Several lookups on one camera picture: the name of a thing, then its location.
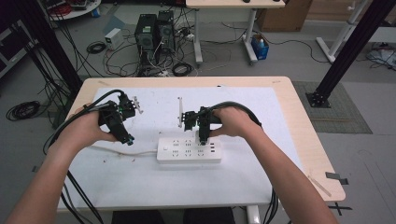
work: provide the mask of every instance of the blue container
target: blue container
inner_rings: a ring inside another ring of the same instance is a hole
[[[264,60],[267,58],[268,49],[270,47],[268,46],[268,42],[265,40],[264,36],[254,35],[251,38],[251,47],[253,47],[258,60]]]

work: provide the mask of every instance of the extension cord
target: extension cord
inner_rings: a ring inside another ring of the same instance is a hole
[[[221,162],[221,143],[210,138],[205,146],[190,138],[160,138],[157,160],[162,164]]]

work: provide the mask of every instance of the hand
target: hand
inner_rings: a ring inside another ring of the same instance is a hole
[[[55,143],[65,144],[73,148],[77,153],[84,147],[88,147],[99,140],[115,142],[117,139],[111,133],[103,132],[98,125],[99,112],[94,111],[75,119],[59,135]]]
[[[226,134],[246,138],[250,132],[261,127],[254,123],[248,114],[237,107],[224,107],[213,110],[213,115],[221,119],[222,126],[210,133],[211,137]]]

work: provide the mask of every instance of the forearm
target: forearm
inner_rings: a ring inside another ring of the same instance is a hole
[[[54,223],[67,170],[74,158],[56,143],[6,223]]]
[[[336,223],[303,172],[257,126],[246,137],[293,223]]]

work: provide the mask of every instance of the power strip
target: power strip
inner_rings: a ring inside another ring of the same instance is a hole
[[[217,163],[221,162],[221,144],[216,138],[205,146],[195,138],[160,138],[157,160],[161,164]]]

